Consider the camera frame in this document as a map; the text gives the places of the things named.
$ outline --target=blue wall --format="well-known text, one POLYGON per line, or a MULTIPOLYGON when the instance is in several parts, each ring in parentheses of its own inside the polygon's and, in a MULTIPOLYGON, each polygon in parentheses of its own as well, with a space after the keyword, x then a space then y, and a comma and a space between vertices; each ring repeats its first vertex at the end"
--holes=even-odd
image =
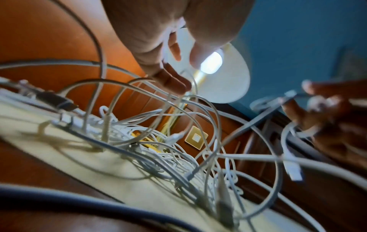
POLYGON ((249 62, 251 84, 230 105, 252 117, 256 99, 329 80, 341 49, 367 58, 367 1, 257 0, 232 44, 249 62))

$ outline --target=gold square plate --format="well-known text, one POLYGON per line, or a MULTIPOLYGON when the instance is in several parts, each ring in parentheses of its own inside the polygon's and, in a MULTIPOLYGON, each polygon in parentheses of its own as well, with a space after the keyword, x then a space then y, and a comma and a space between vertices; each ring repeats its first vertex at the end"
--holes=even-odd
MULTIPOLYGON (((204 132, 204 135, 206 139, 208 137, 208 134, 204 132)), ((200 129, 196 126, 192 126, 185 138, 185 142, 195 147, 196 149, 201 150, 204 145, 204 139, 201 136, 200 129)))

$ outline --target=wooden table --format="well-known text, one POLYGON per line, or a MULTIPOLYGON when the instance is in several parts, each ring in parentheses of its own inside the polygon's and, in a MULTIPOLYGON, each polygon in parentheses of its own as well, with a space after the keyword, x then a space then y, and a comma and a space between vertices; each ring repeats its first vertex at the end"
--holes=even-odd
MULTIPOLYGON (((0 182, 52 188, 106 200, 115 199, 28 155, 0 139, 0 182)), ((164 231, 147 222, 81 213, 12 209, 0 204, 0 231, 164 231)))

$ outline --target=light bulb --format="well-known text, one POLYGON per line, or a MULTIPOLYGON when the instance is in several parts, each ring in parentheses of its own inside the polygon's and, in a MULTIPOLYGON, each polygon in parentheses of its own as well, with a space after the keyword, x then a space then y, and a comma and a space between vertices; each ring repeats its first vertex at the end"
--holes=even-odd
POLYGON ((223 59, 218 52, 213 52, 200 65, 200 70, 206 74, 213 74, 222 66, 223 59))

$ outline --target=lamp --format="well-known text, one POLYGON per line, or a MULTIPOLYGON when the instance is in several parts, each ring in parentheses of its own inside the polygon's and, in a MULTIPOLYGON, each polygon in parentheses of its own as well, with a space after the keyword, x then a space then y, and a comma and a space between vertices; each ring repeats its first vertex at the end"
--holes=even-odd
POLYGON ((198 95, 210 102, 230 103, 247 93, 250 87, 250 72, 244 58, 234 46, 226 44, 215 51, 201 64, 200 71, 189 63, 194 38, 187 28, 181 28, 176 33, 182 59, 176 61, 166 49, 166 62, 188 80, 195 78, 198 83, 198 95))

